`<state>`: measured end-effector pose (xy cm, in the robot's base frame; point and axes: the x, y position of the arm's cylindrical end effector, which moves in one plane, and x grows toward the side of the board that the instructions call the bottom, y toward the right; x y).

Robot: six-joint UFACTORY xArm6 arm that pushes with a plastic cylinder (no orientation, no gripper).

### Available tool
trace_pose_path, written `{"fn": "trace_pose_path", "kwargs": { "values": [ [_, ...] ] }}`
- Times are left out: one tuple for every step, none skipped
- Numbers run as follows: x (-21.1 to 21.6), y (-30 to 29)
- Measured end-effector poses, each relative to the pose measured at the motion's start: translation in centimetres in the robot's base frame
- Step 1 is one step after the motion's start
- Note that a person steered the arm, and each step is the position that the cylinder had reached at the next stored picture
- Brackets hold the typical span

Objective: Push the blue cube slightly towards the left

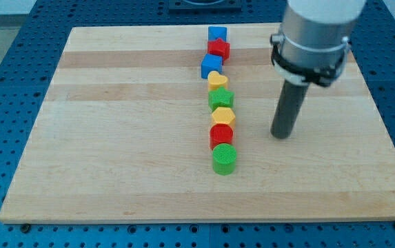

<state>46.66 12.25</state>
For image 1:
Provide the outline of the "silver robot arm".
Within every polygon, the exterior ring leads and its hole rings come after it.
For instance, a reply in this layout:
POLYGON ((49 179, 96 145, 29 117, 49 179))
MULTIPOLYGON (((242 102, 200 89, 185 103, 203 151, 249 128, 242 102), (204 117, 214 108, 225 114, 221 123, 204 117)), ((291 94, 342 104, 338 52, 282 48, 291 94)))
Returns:
POLYGON ((274 69, 296 86, 329 87, 342 74, 366 0, 288 0, 270 37, 274 69))

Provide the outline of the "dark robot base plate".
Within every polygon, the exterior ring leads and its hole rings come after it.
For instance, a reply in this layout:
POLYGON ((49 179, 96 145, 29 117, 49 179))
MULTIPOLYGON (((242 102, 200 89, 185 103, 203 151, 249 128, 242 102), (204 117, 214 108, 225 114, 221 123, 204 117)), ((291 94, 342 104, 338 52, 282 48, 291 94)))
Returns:
POLYGON ((224 13, 240 12, 242 0, 169 0, 169 13, 224 13))

